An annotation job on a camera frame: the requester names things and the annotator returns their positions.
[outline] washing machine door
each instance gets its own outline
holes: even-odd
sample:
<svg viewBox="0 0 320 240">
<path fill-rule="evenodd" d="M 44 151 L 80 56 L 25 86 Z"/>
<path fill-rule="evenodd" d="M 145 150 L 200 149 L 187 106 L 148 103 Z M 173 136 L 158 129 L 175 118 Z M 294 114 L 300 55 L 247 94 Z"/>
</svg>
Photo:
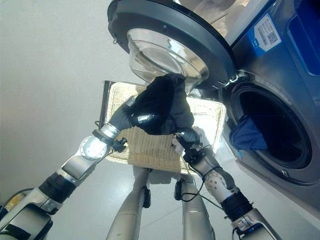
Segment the washing machine door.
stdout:
<svg viewBox="0 0 320 240">
<path fill-rule="evenodd" d="M 232 51 L 205 20 L 171 0 L 114 0 L 108 29 L 130 54 L 132 71 L 147 82 L 167 73 L 195 85 L 217 89 L 235 77 Z"/>
</svg>

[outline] black band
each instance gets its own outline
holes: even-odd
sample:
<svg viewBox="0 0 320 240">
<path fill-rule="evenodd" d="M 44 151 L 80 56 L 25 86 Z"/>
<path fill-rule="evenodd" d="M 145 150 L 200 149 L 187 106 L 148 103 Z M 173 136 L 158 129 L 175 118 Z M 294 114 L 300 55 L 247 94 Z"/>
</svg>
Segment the black band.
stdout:
<svg viewBox="0 0 320 240">
<path fill-rule="evenodd" d="M 240 191 L 225 199 L 221 206 L 231 221 L 237 220 L 253 209 L 251 203 Z"/>
<path fill-rule="evenodd" d="M 61 204 L 75 189 L 75 185 L 56 172 L 48 177 L 39 187 L 41 192 Z"/>
</svg>

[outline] yellow object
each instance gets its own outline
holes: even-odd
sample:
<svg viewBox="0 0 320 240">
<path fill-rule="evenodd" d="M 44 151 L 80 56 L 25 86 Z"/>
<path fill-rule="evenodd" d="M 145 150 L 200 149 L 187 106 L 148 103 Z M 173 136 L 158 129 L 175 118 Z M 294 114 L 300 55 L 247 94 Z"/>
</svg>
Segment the yellow object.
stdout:
<svg viewBox="0 0 320 240">
<path fill-rule="evenodd" d="M 26 195 L 24 193 L 19 193 L 15 195 L 5 206 L 4 208 L 10 212 Z"/>
</svg>

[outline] washing machine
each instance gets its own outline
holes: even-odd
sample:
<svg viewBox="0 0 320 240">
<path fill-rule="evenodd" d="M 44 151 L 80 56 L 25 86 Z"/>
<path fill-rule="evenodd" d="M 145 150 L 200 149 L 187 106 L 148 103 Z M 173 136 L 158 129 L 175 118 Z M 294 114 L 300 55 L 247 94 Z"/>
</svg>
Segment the washing machine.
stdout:
<svg viewBox="0 0 320 240">
<path fill-rule="evenodd" d="M 212 1 L 223 11 L 237 2 L 228 0 L 225 8 L 219 5 L 225 1 Z M 229 32 L 222 36 L 212 22 L 171 0 L 115 0 L 107 17 L 113 43 L 129 53 L 137 76 L 151 82 L 180 73 L 187 93 L 196 89 L 225 104 L 227 141 L 242 116 L 250 116 L 267 149 L 231 146 L 239 164 L 320 219 L 317 1 L 265 1 L 245 25 L 233 20 L 238 27 L 229 31 L 241 31 L 229 43 Z"/>
</svg>

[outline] qr code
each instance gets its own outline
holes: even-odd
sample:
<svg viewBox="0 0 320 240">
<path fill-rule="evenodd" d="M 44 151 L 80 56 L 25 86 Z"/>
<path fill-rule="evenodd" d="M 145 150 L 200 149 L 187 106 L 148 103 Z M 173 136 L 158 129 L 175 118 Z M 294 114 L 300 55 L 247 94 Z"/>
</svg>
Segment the qr code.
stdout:
<svg viewBox="0 0 320 240">
<path fill-rule="evenodd" d="M 266 37 L 268 38 L 270 44 L 274 44 L 276 41 L 278 41 L 275 31 L 272 31 Z"/>
</svg>

